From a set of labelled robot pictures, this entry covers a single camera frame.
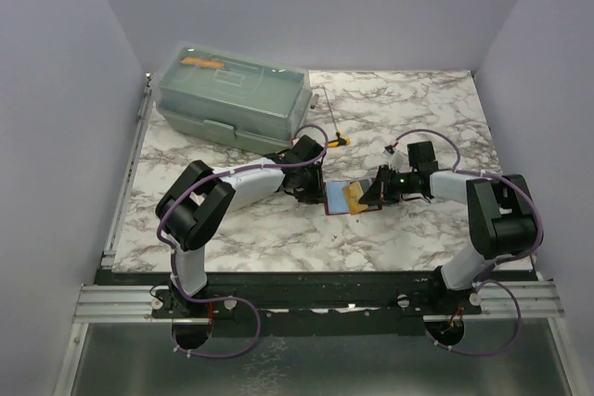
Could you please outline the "gold credit card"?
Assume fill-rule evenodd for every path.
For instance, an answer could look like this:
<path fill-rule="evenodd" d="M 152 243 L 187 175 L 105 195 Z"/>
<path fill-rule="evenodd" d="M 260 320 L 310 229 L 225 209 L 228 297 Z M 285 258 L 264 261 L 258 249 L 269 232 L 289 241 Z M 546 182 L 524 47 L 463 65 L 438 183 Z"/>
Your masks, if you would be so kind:
<path fill-rule="evenodd" d="M 370 210 L 369 205 L 361 205 L 358 203 L 359 198 L 363 195 L 359 181 L 351 182 L 345 186 L 342 189 L 342 194 L 350 214 L 357 215 Z"/>

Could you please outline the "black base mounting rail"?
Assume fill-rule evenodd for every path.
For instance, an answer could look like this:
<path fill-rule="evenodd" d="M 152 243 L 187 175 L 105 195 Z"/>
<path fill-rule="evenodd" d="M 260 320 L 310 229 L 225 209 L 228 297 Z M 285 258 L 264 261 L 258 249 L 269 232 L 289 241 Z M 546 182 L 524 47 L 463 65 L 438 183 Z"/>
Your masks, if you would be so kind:
<path fill-rule="evenodd" d="M 422 302 L 428 272 L 363 273 L 212 273 L 190 314 L 163 308 L 169 295 L 163 274 L 97 274 L 92 289 L 110 303 L 123 322 L 169 326 L 183 344 L 201 345 L 220 338 L 348 336 L 397 334 L 421 336 L 431 319 L 461 331 L 466 317 L 480 313 L 473 292 L 447 313 L 432 313 Z"/>

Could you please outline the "green plastic toolbox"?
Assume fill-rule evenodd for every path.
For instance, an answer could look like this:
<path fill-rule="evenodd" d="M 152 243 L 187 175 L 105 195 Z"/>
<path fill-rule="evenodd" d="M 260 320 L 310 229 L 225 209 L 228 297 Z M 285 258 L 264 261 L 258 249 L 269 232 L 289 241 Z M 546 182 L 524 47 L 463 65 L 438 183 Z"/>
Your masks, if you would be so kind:
<path fill-rule="evenodd" d="M 184 57 L 226 65 L 188 66 Z M 314 95 L 305 69 L 198 45 L 179 45 L 153 81 L 156 109 L 174 130 L 262 155 L 291 145 Z"/>

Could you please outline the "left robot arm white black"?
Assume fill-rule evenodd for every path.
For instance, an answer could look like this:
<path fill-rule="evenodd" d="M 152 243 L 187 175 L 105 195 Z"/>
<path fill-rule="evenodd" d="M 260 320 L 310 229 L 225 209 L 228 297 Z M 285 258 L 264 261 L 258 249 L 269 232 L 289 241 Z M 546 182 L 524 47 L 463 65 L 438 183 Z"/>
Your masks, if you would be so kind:
<path fill-rule="evenodd" d="M 155 210 L 157 238 L 169 246 L 172 265 L 169 295 L 160 297 L 163 308 L 186 317 L 204 310 L 208 300 L 205 247 L 228 212 L 278 192 L 308 204 L 323 202 L 326 152 L 325 146 L 304 135 L 290 148 L 225 171 L 201 160 L 191 162 Z"/>

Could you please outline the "red leather card holder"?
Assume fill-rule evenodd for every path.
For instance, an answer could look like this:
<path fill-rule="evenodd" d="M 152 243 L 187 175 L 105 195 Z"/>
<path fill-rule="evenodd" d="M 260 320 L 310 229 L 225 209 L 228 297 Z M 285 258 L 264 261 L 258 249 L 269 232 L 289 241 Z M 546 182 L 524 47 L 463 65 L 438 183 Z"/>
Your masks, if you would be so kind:
<path fill-rule="evenodd" d="M 324 184 L 325 213 L 328 216 L 334 216 L 381 211 L 381 205 L 362 205 L 357 201 L 364 192 L 369 190 L 371 184 L 371 178 L 326 182 Z"/>

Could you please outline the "white rectangular plastic tray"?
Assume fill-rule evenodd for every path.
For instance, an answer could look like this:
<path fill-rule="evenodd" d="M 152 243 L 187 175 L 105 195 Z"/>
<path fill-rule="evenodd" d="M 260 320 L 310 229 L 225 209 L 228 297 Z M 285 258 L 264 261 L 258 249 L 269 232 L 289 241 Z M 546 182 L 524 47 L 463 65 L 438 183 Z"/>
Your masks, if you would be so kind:
<path fill-rule="evenodd" d="M 198 207 L 201 207 L 208 199 L 207 194 L 198 194 L 196 192 L 192 192 L 189 196 Z"/>

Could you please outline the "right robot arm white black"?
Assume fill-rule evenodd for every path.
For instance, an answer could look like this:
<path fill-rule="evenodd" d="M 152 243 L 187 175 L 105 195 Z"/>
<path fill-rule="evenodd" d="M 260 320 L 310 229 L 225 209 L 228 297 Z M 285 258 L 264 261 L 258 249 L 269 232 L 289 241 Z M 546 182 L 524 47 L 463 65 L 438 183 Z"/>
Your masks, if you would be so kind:
<path fill-rule="evenodd" d="M 467 209 L 470 242 L 446 264 L 435 268 L 422 302 L 446 314 L 467 300 L 476 279 L 503 262 L 527 257 L 542 243 L 544 230 L 527 183 L 519 174 L 498 176 L 439 167 L 433 143 L 407 146 L 408 172 L 379 167 L 360 206 L 383 207 L 406 198 L 439 198 Z"/>

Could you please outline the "orange tool inside toolbox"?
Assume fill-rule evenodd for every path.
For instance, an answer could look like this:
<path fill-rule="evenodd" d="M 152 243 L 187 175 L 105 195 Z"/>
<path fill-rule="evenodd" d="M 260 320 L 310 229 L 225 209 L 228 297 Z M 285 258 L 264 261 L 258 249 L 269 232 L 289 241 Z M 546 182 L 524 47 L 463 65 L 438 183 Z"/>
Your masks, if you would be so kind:
<path fill-rule="evenodd" d="M 225 63 L 218 60 L 204 59 L 200 57 L 184 57 L 180 60 L 183 65 L 201 67 L 212 70 L 221 70 L 225 67 Z"/>

